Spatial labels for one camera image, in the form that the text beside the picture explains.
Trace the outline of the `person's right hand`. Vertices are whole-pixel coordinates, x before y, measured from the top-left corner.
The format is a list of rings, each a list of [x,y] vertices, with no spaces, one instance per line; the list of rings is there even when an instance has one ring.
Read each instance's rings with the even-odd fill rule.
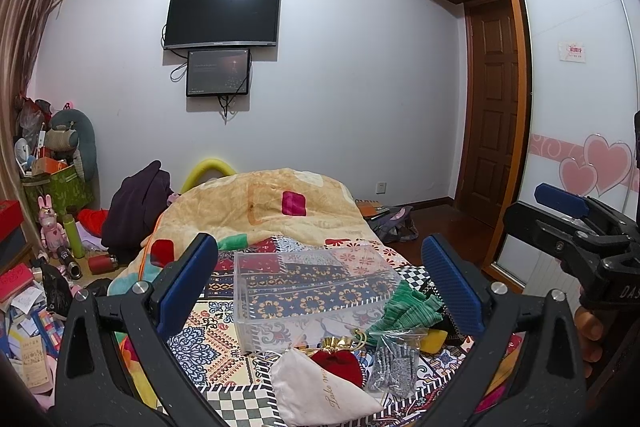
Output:
[[[588,378],[592,373],[593,364],[599,362],[602,357],[602,348],[599,341],[604,333],[604,325],[592,312],[584,307],[576,310],[574,322],[580,350],[582,350],[584,373],[585,377]]]

